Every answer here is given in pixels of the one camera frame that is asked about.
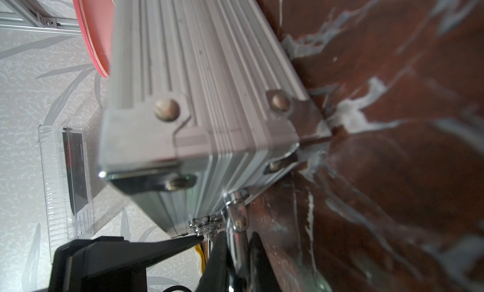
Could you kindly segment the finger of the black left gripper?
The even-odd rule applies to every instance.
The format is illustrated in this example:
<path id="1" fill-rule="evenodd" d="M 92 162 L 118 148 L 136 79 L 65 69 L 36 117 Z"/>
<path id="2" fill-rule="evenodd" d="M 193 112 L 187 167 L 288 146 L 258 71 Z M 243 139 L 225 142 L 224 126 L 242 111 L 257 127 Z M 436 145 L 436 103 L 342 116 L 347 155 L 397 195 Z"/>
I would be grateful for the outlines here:
<path id="1" fill-rule="evenodd" d="M 125 257 L 131 266 L 151 267 L 195 247 L 203 241 L 196 235 L 184 236 L 161 242 L 130 243 Z"/>

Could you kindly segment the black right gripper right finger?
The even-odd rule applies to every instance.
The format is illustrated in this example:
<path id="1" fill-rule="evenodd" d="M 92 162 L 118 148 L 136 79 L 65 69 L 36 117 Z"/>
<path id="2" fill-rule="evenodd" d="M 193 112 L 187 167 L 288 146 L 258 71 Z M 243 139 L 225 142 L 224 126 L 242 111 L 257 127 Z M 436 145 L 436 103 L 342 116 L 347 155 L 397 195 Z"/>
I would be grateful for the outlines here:
<path id="1" fill-rule="evenodd" d="M 281 292 L 271 263 L 257 232 L 253 232 L 249 242 L 250 284 L 254 292 Z"/>

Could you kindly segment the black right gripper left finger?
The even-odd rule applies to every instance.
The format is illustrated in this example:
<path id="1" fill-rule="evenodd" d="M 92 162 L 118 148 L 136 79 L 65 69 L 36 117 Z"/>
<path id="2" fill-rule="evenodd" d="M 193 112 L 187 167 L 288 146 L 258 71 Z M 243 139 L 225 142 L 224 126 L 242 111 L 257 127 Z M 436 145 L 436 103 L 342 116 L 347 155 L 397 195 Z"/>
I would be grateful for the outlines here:
<path id="1" fill-rule="evenodd" d="M 228 243 L 225 232 L 218 234 L 213 251 L 200 278 L 196 292 L 228 291 Z"/>

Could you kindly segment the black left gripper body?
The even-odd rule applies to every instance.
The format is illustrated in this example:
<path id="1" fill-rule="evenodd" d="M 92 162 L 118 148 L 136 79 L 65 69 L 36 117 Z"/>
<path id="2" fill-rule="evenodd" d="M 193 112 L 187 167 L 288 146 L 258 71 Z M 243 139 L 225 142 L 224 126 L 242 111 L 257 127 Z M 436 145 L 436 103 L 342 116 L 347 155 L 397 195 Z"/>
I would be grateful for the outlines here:
<path id="1" fill-rule="evenodd" d="M 151 244 L 118 237 L 73 240 L 54 254 L 49 291 L 147 291 Z"/>

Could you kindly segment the silver aluminium poker case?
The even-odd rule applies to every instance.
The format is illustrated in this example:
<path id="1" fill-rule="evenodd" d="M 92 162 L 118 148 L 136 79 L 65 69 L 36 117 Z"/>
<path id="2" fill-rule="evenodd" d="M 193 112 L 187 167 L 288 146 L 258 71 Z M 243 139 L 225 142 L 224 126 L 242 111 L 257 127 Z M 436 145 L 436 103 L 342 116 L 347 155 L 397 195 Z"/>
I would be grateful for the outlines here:
<path id="1" fill-rule="evenodd" d="M 115 0 L 100 175 L 170 237 L 331 131 L 256 0 Z"/>

